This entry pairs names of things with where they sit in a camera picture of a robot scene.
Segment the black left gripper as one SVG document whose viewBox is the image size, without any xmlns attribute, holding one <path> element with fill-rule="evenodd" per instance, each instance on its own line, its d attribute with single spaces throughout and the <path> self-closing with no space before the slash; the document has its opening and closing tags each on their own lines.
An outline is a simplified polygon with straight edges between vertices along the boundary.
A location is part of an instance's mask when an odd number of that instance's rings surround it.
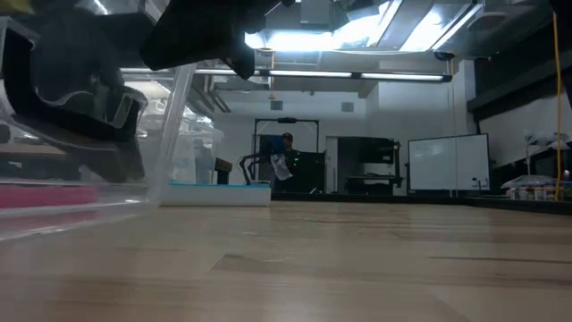
<svg viewBox="0 0 572 322">
<path fill-rule="evenodd" d="M 57 14 L 25 25 L 28 34 L 4 33 L 2 74 L 13 116 L 79 134 L 66 138 L 66 152 L 106 182 L 144 179 L 134 136 L 147 98 L 126 86 L 98 17 Z"/>
</svg>

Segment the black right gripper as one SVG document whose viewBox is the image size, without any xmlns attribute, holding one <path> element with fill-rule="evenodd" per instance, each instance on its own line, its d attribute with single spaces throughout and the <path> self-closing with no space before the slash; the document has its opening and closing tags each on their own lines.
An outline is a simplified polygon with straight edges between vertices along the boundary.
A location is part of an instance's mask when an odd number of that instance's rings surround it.
<svg viewBox="0 0 572 322">
<path fill-rule="evenodd" d="M 286 0 L 171 0 L 140 48 L 151 70 L 219 59 L 239 77 L 255 73 L 247 33 L 265 28 L 266 16 Z"/>
</svg>

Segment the clear plastic container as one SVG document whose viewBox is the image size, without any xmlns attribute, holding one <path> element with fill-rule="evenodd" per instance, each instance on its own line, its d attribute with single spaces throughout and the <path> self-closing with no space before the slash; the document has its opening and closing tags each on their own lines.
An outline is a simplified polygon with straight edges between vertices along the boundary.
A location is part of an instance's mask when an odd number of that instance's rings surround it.
<svg viewBox="0 0 572 322">
<path fill-rule="evenodd" d="M 217 149 L 223 133 L 201 124 L 180 130 L 173 154 L 172 181 L 175 183 L 212 184 Z"/>
</svg>

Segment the blue white pill organizer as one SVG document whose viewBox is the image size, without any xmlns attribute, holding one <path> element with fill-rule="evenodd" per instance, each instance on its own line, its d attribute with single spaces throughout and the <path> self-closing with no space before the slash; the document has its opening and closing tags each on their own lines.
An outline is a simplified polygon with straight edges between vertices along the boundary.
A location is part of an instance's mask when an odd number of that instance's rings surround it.
<svg viewBox="0 0 572 322">
<path fill-rule="evenodd" d="M 161 205 L 173 207 L 268 207 L 267 185 L 218 185 L 173 182 L 162 192 Z"/>
</svg>

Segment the long ceiling light bar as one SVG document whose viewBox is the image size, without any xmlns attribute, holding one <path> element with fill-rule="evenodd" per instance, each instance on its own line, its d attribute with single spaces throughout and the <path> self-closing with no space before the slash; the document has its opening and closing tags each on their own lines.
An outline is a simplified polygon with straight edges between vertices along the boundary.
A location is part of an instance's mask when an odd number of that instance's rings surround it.
<svg viewBox="0 0 572 322">
<path fill-rule="evenodd" d="M 133 74 L 166 73 L 170 70 L 151 71 L 146 68 L 121 68 L 122 72 Z M 198 75 L 239 76 L 230 69 L 198 68 Z M 255 70 L 251 77 L 293 77 L 293 78 L 319 78 L 319 79 L 348 79 L 361 81 L 407 81 L 407 82 L 451 82 L 450 74 L 415 74 L 415 73 L 389 73 L 389 72 L 332 72 L 308 70 Z"/>
</svg>

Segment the person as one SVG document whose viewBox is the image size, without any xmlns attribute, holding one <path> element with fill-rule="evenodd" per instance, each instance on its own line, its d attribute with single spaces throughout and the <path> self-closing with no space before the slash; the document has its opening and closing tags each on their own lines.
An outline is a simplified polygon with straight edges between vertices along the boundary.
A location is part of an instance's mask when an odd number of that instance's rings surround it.
<svg viewBox="0 0 572 322">
<path fill-rule="evenodd" d="M 273 152 L 270 155 L 273 169 L 273 193 L 304 193 L 308 184 L 303 173 L 301 153 L 293 147 L 293 135 L 289 132 L 273 140 Z"/>
</svg>

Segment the black cabinet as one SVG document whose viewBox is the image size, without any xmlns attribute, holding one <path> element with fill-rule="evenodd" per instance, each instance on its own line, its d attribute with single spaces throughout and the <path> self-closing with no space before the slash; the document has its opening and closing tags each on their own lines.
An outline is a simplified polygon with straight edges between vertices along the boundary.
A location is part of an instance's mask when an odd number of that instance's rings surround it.
<svg viewBox="0 0 572 322">
<path fill-rule="evenodd" d="M 403 182 L 400 148 L 400 143 L 394 139 L 339 137 L 338 192 L 392 195 Z"/>
</svg>

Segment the white whiteboard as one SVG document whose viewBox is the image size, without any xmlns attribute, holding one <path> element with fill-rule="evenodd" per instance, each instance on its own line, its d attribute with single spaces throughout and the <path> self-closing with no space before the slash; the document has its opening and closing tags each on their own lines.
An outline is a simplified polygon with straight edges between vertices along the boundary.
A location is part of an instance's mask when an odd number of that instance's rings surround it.
<svg viewBox="0 0 572 322">
<path fill-rule="evenodd" d="M 408 180 L 412 191 L 489 191 L 487 134 L 408 142 Z"/>
</svg>

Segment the plastic bag of bottles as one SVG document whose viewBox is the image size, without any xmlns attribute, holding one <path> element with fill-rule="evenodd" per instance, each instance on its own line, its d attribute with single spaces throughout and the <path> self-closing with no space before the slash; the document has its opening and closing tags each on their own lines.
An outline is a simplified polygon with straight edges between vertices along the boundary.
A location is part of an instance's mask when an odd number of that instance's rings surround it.
<svg viewBox="0 0 572 322">
<path fill-rule="evenodd" d="M 572 202 L 572 181 L 543 175 L 522 175 L 500 187 L 509 199 Z"/>
</svg>

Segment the black rig frame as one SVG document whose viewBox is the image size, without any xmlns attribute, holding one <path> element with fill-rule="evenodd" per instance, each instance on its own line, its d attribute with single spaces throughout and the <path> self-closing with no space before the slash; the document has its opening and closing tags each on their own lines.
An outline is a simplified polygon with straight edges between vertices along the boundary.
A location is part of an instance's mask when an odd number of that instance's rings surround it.
<svg viewBox="0 0 572 322">
<path fill-rule="evenodd" d="M 308 184 L 308 191 L 302 194 L 323 193 L 324 192 L 324 167 L 325 167 L 325 154 L 319 152 L 319 134 L 320 123 L 318 120 L 308 120 L 292 117 L 283 117 L 276 119 L 257 118 L 255 120 L 254 134 L 253 134 L 253 154 L 246 155 L 240 158 L 239 167 L 243 174 L 245 184 L 253 185 L 257 183 L 256 167 L 257 165 L 267 165 L 269 168 L 269 182 L 266 183 L 272 189 L 273 169 L 270 164 L 270 155 L 273 152 L 273 140 L 280 139 L 282 135 L 272 136 L 268 135 L 266 139 L 262 139 L 259 147 L 257 147 L 257 125 L 260 122 L 275 122 L 275 123 L 314 123 L 315 124 L 315 152 L 300 151 L 303 159 L 303 173 L 304 178 Z"/>
</svg>

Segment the black metal table frame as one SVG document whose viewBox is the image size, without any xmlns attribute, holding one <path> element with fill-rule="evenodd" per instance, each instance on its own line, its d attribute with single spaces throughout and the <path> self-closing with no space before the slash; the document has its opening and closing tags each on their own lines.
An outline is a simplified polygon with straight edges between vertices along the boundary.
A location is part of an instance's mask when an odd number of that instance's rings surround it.
<svg viewBox="0 0 572 322">
<path fill-rule="evenodd" d="M 355 194 L 301 194 L 271 193 L 271 201 L 339 202 L 372 204 L 423 204 L 443 206 L 468 206 L 473 208 L 492 208 L 510 211 L 522 211 L 559 216 L 572 216 L 572 202 L 532 201 L 491 198 L 458 198 L 426 196 L 386 196 Z"/>
</svg>

